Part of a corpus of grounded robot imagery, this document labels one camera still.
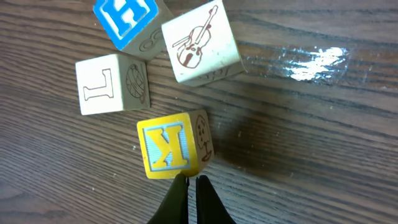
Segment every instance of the toy block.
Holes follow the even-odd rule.
[[[212,1],[162,25],[175,77],[200,86],[244,71],[222,1]]]
[[[162,0],[97,0],[94,13],[118,50],[144,60],[163,50],[161,25],[174,17]]]
[[[145,172],[150,179],[197,175],[214,157],[206,111],[137,123]]]
[[[76,63],[82,115],[150,107],[144,62],[111,54]]]

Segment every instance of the brown outline drawing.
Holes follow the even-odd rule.
[[[181,45],[177,50],[177,59],[182,66],[187,68],[196,68],[200,64],[203,55],[201,50],[211,39],[211,33],[209,31],[211,28],[210,22],[217,13],[217,9],[217,5],[213,6],[209,10],[209,17],[203,26],[194,27],[188,36],[180,39],[172,45],[172,47]],[[194,35],[196,35],[195,32],[198,30],[200,30],[199,34],[194,37]],[[193,65],[189,65],[190,62],[193,62],[193,58],[196,58],[197,61],[194,62]]]
[[[228,75],[229,68],[231,68],[231,66],[227,66],[227,67],[221,68],[219,70],[216,70],[216,71],[212,72],[211,74],[209,72],[209,73],[207,73],[207,75],[202,75],[202,76],[198,77],[196,80],[214,81],[214,80],[222,79],[222,78],[224,78],[224,77],[226,77]]]
[[[156,43],[160,40],[163,39],[163,33],[162,33],[162,28],[158,28],[156,30],[154,30],[148,39],[142,41],[141,45],[139,46],[139,50],[141,52],[146,52],[152,48],[155,47]]]
[[[138,84],[138,80],[137,80],[136,77],[133,77],[134,80],[131,80],[131,79],[129,78],[129,71],[130,71],[130,70],[133,70],[133,69],[137,70],[138,76],[141,77],[141,82],[142,82],[142,86],[143,86],[143,87],[141,87],[141,86]],[[132,63],[132,64],[129,66],[129,68],[128,68],[128,70],[127,70],[127,73],[126,73],[126,86],[127,86],[127,90],[129,91],[129,93],[130,93],[130,95],[131,95],[132,97],[139,99],[141,103],[144,103],[144,102],[145,102],[145,98],[146,98],[146,94],[147,94],[147,92],[146,92],[146,79],[145,79],[145,76],[143,75],[143,73],[144,73],[144,69],[142,68],[142,64],[141,64],[141,72],[140,72],[140,71],[138,70],[138,66],[137,66],[135,63]],[[134,96],[134,93],[132,93],[132,88],[135,90],[134,93],[138,93],[139,97]]]
[[[200,148],[200,149],[203,149],[203,147],[205,147],[205,149],[206,149],[206,155],[203,156],[201,160],[202,160],[203,162],[207,162],[207,161],[210,159],[210,157],[211,157],[211,153],[213,152],[212,150],[210,150],[210,152],[207,151],[207,144],[210,142],[210,139],[211,139],[211,136],[210,136],[210,129],[209,129],[209,126],[206,124],[205,118],[204,118],[202,115],[200,115],[200,114],[198,115],[197,121],[196,121],[196,123],[195,123],[195,129],[196,129],[196,128],[199,128],[199,127],[198,127],[199,118],[201,118],[201,119],[204,121],[203,124],[207,127],[207,131],[208,131],[208,135],[209,135],[209,140],[208,140],[208,141],[204,141],[202,147],[200,147],[199,139],[198,139],[199,148]]]
[[[106,88],[106,87],[108,86],[108,82],[107,82],[107,80],[106,80],[106,75],[104,74],[104,71],[105,71],[105,70],[109,70],[109,77],[110,77],[110,82],[111,82],[111,87],[112,87],[112,95],[109,96],[108,94],[102,94],[102,95],[97,95],[97,96],[89,96],[88,98],[86,98],[86,91],[85,91],[85,89],[88,90],[88,91],[90,91],[90,90],[99,90],[99,89],[101,89],[101,88]],[[100,97],[100,96],[107,96],[107,97],[109,97],[109,98],[113,98],[114,95],[113,95],[113,84],[112,84],[112,73],[111,73],[111,69],[110,69],[110,68],[102,69],[102,75],[104,76],[104,79],[105,79],[105,86],[100,86],[100,87],[95,87],[95,88],[88,88],[87,86],[83,86],[83,95],[84,95],[85,101],[88,101],[90,98]]]

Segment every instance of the violin drawing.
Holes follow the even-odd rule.
[[[209,17],[203,26],[193,28],[188,36],[173,44],[172,47],[180,46],[177,51],[177,58],[182,66],[196,68],[201,62],[203,56],[201,50],[211,39],[210,22],[217,13],[217,9],[218,6],[210,9]]]

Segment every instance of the wood grain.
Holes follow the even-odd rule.
[[[0,183],[0,223],[89,224],[92,222],[76,218],[53,203]]]
[[[146,178],[136,123],[204,108],[203,173],[237,223],[397,223],[396,1],[225,0],[247,74],[190,88],[162,52],[151,109],[81,116],[75,62],[117,52],[93,3],[0,1],[1,182],[93,223],[145,223],[170,180]],[[347,54],[322,79],[286,73],[331,47]]]

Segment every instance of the block face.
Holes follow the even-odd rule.
[[[123,109],[117,55],[77,62],[76,79],[83,115]]]
[[[241,61],[222,1],[212,1],[162,25],[179,83]]]
[[[209,121],[204,110],[192,111],[189,114],[191,121],[193,121],[192,130],[197,149],[199,169],[202,170],[215,155]]]
[[[173,18],[161,0],[98,0],[94,13],[118,50],[145,60],[164,48],[160,27]]]
[[[154,0],[98,0],[94,13],[113,44],[123,49],[158,14]]]
[[[123,109],[149,108],[149,86],[145,63],[125,55],[118,55],[118,61]]]
[[[190,80],[186,80],[182,82],[184,85],[188,86],[201,86],[207,83],[211,83],[217,80],[220,80],[225,77],[237,75],[241,72],[245,71],[241,62],[234,63],[227,67],[223,67],[217,71],[209,72],[199,77],[192,78]]]
[[[198,173],[198,159],[188,113],[140,121],[137,130],[146,174],[171,179]]]
[[[177,128],[178,133],[175,134],[173,131],[169,131],[171,130],[171,128]],[[165,158],[164,161],[166,162],[166,165],[164,167],[154,166],[154,164],[162,157],[162,151],[159,149],[159,144],[157,144],[152,138],[154,137],[154,134],[152,135],[152,137],[150,135],[151,131],[156,131],[156,130],[162,131],[162,134],[159,135],[158,138],[164,138],[166,142],[170,142],[170,140],[171,141],[178,140],[178,145],[180,146],[182,159],[180,159],[180,162],[175,164],[174,166],[172,166],[172,160],[174,156],[173,153],[169,153],[168,156]],[[190,163],[189,163],[190,157],[189,157],[188,144],[187,144],[187,135],[185,133],[184,125],[181,121],[144,128],[144,137],[148,153],[149,167],[151,171],[190,168]]]

